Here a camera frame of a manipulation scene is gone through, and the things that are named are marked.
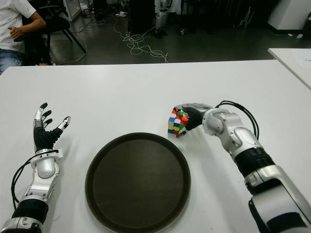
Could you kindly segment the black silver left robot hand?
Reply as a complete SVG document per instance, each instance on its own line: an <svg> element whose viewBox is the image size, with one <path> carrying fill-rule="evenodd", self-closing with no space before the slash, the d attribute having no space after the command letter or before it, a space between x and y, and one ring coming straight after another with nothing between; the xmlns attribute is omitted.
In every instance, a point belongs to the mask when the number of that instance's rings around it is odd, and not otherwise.
<svg viewBox="0 0 311 233"><path fill-rule="evenodd" d="M62 122L53 130L47 131L46 127L50 125L53 121L49 118L52 111L45 109L48 103L45 102L40 105L35 113L35 118L33 121L33 138L35 153L41 150L52 150L56 141L60 138L64 130L69 126L71 117L65 117Z"/></svg>

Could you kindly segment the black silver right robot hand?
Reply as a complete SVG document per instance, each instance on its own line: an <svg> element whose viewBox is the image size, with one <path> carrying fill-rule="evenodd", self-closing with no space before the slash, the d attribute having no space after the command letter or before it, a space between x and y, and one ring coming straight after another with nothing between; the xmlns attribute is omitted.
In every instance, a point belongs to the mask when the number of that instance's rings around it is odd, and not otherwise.
<svg viewBox="0 0 311 233"><path fill-rule="evenodd" d="M212 109L212 106L203 103L184 103L174 107L176 110L182 110L188 115L188 121L180 133L176 135L177 138L185 135L188 131L202 125L204 114L206 111Z"/></svg>

